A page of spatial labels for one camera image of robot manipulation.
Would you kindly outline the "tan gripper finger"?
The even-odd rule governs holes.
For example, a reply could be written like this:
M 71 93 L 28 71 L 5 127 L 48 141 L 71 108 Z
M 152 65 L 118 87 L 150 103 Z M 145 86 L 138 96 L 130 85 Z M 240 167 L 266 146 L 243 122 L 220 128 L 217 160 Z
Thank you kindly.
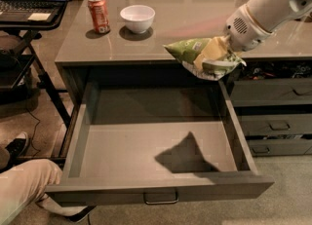
M 193 61 L 195 67 L 199 70 L 203 69 L 203 62 L 206 60 L 221 60 L 228 54 L 228 38 L 225 36 L 217 36 L 212 38 L 201 53 Z
M 204 59 L 204 61 L 202 62 L 202 66 L 205 72 L 228 72 L 235 67 L 235 63 L 231 61 Z

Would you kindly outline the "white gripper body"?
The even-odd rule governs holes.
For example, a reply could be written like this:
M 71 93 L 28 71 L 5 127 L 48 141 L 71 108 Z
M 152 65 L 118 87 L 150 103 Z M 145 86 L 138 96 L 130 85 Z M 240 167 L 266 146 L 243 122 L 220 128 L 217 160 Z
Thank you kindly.
M 234 52 L 253 50 L 271 35 L 253 19 L 247 6 L 241 6 L 227 19 L 225 31 Z

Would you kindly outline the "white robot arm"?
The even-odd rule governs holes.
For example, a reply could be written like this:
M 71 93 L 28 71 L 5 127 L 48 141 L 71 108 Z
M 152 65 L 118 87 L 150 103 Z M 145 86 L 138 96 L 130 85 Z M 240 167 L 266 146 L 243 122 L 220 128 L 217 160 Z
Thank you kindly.
M 193 61 L 199 71 L 204 64 L 250 51 L 282 24 L 311 11 L 312 0 L 249 0 L 225 23 L 224 35 L 214 37 Z

